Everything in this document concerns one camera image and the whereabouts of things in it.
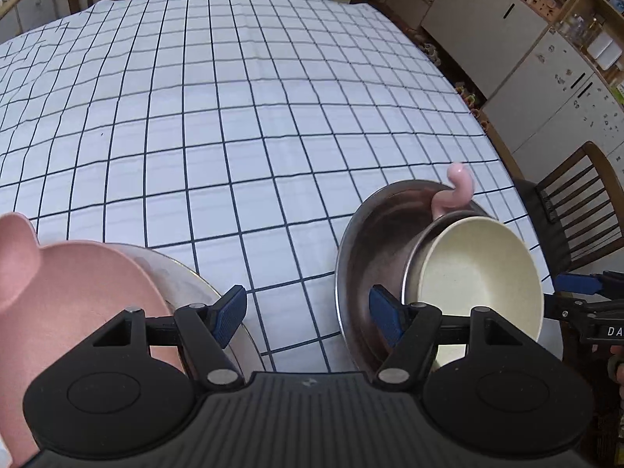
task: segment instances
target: white container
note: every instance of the white container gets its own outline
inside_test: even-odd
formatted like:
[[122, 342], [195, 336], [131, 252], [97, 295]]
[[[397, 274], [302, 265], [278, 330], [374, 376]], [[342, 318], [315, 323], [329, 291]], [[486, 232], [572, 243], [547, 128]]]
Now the white container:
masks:
[[602, 32], [598, 37], [594, 39], [594, 41], [587, 48], [587, 53], [596, 60], [609, 44], [613, 42], [613, 37], [609, 35], [607, 32]]
[[607, 70], [622, 56], [622, 48], [617, 42], [613, 41], [606, 49], [596, 58], [596, 63], [602, 70]]

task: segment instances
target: pink curved handle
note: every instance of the pink curved handle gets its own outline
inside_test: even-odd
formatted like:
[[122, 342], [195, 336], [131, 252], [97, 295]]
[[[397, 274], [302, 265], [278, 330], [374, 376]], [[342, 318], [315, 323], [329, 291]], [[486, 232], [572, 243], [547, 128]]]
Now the pink curved handle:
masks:
[[474, 183], [470, 172], [463, 163], [451, 163], [446, 175], [455, 185], [454, 190], [442, 190], [436, 193], [431, 200], [431, 214], [433, 219], [440, 218], [451, 209], [466, 206], [474, 195]]

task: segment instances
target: metal bowl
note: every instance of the metal bowl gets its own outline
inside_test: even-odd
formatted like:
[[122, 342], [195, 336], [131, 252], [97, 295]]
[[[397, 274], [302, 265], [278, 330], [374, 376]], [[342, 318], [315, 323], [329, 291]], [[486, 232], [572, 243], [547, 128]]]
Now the metal bowl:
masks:
[[[382, 284], [401, 297], [406, 263], [414, 258], [421, 233], [433, 221], [431, 199], [441, 190], [450, 187], [421, 179], [385, 186], [364, 201], [342, 237], [335, 278], [338, 321], [353, 361], [369, 375], [389, 354], [370, 318], [369, 290]], [[467, 207], [487, 216], [475, 202]], [[448, 216], [436, 220], [436, 226], [444, 225], [442, 219]]]

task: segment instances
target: silver screw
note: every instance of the silver screw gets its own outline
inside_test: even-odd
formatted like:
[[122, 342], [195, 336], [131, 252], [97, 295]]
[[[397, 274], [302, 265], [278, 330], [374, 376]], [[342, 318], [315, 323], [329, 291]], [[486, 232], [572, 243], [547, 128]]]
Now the silver screw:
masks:
[[231, 369], [214, 369], [208, 373], [208, 382], [214, 385], [232, 384], [238, 379], [238, 373]]
[[410, 378], [409, 373], [400, 367], [386, 367], [379, 372], [378, 376], [386, 384], [402, 384]]

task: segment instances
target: pink toy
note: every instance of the pink toy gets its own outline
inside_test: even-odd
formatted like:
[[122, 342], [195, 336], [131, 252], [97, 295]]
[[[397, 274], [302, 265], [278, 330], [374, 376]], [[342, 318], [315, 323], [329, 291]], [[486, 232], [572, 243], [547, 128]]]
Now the pink toy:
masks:
[[472, 176], [463, 163], [451, 163], [446, 176], [455, 185], [455, 189], [442, 190], [433, 196], [431, 214], [434, 220], [452, 209], [466, 206], [474, 195]]
[[[0, 435], [20, 466], [37, 452], [22, 414], [30, 382], [127, 306], [170, 314], [146, 273], [102, 243], [40, 246], [23, 215], [0, 216]], [[182, 370], [177, 349], [152, 355]]]

